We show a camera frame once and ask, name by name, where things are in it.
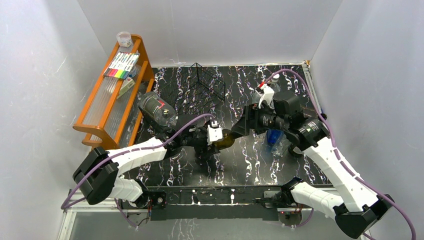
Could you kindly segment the round clear bottle black label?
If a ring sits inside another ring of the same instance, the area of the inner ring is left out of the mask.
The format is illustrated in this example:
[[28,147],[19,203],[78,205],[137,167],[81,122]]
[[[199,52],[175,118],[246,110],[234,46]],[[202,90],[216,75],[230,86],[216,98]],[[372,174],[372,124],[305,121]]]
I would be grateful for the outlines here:
[[159,126],[175,126],[177,123],[176,110],[153,91],[141,96],[139,109]]

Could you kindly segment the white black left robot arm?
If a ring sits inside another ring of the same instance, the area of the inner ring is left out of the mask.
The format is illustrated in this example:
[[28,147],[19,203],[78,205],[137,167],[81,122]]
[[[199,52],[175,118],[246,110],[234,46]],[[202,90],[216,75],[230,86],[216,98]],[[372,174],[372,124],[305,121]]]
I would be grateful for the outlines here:
[[158,136],[132,146],[105,150],[96,147],[89,152],[72,178],[76,189],[89,205],[97,205],[106,199],[132,203],[137,208],[148,204],[164,206],[166,194],[149,190],[141,180],[121,176],[143,165],[159,162],[177,155],[182,147],[195,148],[202,157],[219,153],[219,144],[225,131],[217,123],[205,126],[185,126],[182,130],[169,129]]

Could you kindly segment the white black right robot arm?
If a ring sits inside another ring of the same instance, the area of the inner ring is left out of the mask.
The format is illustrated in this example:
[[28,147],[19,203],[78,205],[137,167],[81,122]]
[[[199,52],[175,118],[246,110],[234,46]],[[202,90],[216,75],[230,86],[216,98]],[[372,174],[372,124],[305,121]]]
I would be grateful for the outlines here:
[[391,197],[377,193],[358,181],[358,174],[343,163],[343,157],[332,145],[329,130],[320,117],[305,117],[299,98],[293,93],[278,92],[266,99],[244,107],[240,119],[232,127],[237,137],[251,131],[261,134],[280,130],[290,141],[315,162],[329,178],[337,194],[315,188],[295,177],[282,185],[271,197],[259,198],[258,203],[284,204],[295,207],[307,205],[334,219],[340,230],[352,239],[363,235],[390,209]]

